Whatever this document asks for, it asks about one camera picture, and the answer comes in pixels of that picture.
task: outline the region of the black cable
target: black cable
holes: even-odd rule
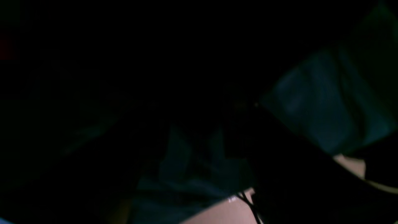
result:
[[[257,209],[255,208],[255,206],[252,203],[250,203],[250,201],[246,197],[245,192],[242,191],[241,194],[243,197],[240,196],[239,194],[236,194],[236,196],[239,199],[241,199],[242,201],[244,201],[250,207],[250,209],[252,210],[253,216],[256,219],[257,224],[261,224],[260,219],[258,218],[258,215],[257,215]]]

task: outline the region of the beige surface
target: beige surface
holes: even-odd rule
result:
[[[245,192],[248,200],[252,202],[250,194],[254,193],[253,189]],[[232,196],[181,224],[256,224],[256,220],[250,207]]]

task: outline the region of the wire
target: wire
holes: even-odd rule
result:
[[[258,214],[257,211],[258,209],[252,204],[250,203],[250,201],[248,200],[248,198],[246,197],[245,192],[241,192],[242,196],[240,196],[239,194],[236,194],[236,196],[241,199],[242,201],[244,201],[252,210],[253,216],[256,219],[257,224],[261,224],[260,219],[258,218]]]

